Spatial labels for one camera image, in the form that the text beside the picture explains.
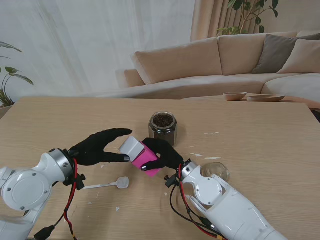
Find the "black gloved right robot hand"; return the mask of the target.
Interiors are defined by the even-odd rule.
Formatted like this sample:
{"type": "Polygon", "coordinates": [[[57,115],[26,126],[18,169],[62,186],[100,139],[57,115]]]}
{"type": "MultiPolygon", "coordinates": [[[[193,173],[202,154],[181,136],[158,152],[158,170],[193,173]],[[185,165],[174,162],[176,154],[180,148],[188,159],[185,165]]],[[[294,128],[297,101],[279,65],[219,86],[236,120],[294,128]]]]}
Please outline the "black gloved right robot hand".
{"type": "Polygon", "coordinates": [[[155,155],[160,155],[159,159],[149,161],[142,165],[140,169],[143,172],[165,167],[177,170],[180,165],[184,164],[183,157],[167,141],[155,138],[145,138],[142,143],[155,155]]]}

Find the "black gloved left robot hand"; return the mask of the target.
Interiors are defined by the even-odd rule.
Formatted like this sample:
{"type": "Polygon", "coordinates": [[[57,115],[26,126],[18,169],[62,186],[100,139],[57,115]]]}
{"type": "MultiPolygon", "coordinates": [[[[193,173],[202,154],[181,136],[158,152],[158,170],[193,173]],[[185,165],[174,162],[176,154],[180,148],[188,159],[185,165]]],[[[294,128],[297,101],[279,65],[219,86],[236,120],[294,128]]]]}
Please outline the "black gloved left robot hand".
{"type": "Polygon", "coordinates": [[[99,163],[128,163],[130,157],[126,154],[106,152],[104,149],[117,138],[130,135],[132,132],[127,128],[103,130],[76,144],[68,153],[81,166],[93,166],[99,163]]]}

